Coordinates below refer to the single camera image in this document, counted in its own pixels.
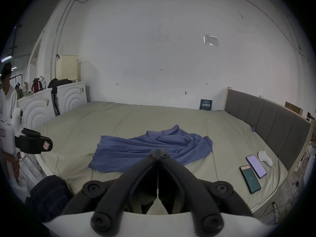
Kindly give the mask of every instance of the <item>beige bed sheet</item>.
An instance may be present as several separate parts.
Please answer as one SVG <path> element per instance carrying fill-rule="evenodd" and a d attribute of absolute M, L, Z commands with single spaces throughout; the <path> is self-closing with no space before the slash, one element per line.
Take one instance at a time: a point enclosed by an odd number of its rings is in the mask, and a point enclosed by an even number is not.
<path fill-rule="evenodd" d="M 44 164 L 77 193 L 90 180 L 107 181 L 121 175 L 88 168 L 101 135 L 132 138 L 176 124 L 188 133 L 207 135 L 213 141 L 213 152 L 186 168 L 199 179 L 229 182 L 252 211 L 265 203 L 287 176 L 286 168 L 261 137 L 244 121 L 224 111 L 91 102 L 36 130 L 53 141 L 53 150 L 40 155 Z M 258 156 L 261 150 L 271 157 L 273 166 L 263 163 L 267 174 L 258 179 L 261 190 L 250 194 L 239 167 L 248 164 L 247 156 Z"/>

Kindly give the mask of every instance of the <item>green phone screen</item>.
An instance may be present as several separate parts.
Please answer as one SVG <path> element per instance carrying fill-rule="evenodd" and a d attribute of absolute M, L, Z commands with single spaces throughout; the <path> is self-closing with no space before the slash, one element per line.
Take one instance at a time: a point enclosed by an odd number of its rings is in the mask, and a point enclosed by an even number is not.
<path fill-rule="evenodd" d="M 261 189 L 258 179 L 256 178 L 250 165 L 240 167 L 240 170 L 251 194 Z"/>

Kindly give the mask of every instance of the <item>white shirt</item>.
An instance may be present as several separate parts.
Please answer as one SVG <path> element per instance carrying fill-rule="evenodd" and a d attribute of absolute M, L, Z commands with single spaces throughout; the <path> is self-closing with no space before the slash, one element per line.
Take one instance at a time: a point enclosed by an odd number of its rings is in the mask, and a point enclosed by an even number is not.
<path fill-rule="evenodd" d="M 5 95 L 3 89 L 0 91 L 0 113 L 12 118 L 14 109 L 17 108 L 17 93 L 10 85 L 8 93 Z"/>

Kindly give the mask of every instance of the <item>handwritten mark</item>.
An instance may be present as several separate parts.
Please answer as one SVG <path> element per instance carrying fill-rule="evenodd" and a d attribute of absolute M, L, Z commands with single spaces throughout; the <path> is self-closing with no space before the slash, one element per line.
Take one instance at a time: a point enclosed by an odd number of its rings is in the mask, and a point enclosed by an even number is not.
<path fill-rule="evenodd" d="M 238 13 L 240 14 L 241 18 L 242 18 L 242 19 L 244 19 L 244 17 L 242 16 L 241 12 L 240 12 L 240 11 L 238 11 Z"/>

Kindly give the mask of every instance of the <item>ceiling light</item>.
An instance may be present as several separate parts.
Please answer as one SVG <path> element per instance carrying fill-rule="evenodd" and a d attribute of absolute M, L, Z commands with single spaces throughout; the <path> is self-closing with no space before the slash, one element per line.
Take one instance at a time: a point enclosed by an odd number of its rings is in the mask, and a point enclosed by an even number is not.
<path fill-rule="evenodd" d="M 1 60 L 1 62 L 5 62 L 5 61 L 7 61 L 7 60 L 10 60 L 11 58 L 12 58 L 12 56 L 9 55 L 9 56 L 7 56 L 7 57 L 4 57 L 4 58 Z"/>

